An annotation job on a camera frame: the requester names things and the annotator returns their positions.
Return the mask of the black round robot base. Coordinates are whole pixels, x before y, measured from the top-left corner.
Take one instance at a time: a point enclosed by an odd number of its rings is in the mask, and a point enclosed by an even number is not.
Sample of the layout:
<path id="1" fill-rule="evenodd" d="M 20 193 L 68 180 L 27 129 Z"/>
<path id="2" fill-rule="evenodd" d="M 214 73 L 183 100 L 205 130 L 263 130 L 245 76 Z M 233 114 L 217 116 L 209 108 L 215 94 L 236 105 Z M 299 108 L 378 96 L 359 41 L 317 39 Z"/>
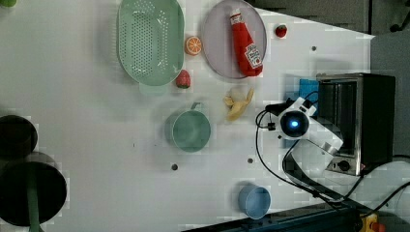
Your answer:
<path id="1" fill-rule="evenodd" d="M 54 166 L 36 161 L 7 165 L 1 174 L 1 219 L 27 227 L 36 210 L 39 223 L 47 222 L 60 212 L 67 196 L 67 182 Z"/>

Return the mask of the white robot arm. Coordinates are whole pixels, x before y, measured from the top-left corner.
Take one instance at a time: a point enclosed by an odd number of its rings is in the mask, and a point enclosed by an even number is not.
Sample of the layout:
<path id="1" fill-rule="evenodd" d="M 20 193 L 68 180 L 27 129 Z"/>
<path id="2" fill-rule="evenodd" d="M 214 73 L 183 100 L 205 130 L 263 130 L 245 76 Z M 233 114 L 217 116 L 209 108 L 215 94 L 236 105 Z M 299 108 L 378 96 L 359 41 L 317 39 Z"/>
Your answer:
<path id="1" fill-rule="evenodd" d="M 335 131 L 313 118 L 315 111 L 309 100 L 297 98 L 272 106 L 271 113 L 278 118 L 279 135 L 294 141 L 282 160 L 282 170 L 296 187 L 333 206 L 347 201 L 362 178 L 345 194 L 323 185 L 323 181 L 331 180 L 328 167 L 343 140 Z"/>

